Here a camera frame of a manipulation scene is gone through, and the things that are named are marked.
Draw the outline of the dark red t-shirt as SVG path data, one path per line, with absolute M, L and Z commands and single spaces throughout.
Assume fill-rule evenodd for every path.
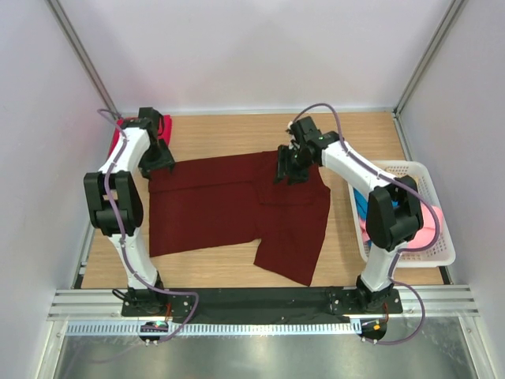
M 275 182 L 277 153 L 182 161 L 151 173 L 149 254 L 257 240 L 254 265 L 304 286 L 324 244 L 331 191 L 318 166 L 300 184 Z

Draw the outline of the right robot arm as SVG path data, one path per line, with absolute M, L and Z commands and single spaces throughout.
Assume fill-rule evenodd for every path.
M 322 133 L 309 116 L 297 117 L 287 132 L 290 143 L 278 148 L 275 183 L 306 182 L 309 168 L 318 165 L 345 179 L 367 201 L 365 226 L 372 246 L 357 278 L 355 302 L 372 313 L 391 295 L 397 253 L 424 226 L 417 184 L 377 167 L 335 131 Z

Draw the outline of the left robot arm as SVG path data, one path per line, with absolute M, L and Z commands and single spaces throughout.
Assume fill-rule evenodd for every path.
M 122 301 L 122 315 L 159 316 L 168 299 L 141 232 L 144 208 L 133 172 L 149 179 L 153 171 L 174 169 L 166 119 L 153 107 L 140 108 L 135 118 L 107 109 L 98 112 L 113 123 L 117 140 L 105 164 L 84 176 L 90 221 L 113 244 L 125 269 L 126 290 L 112 291 Z

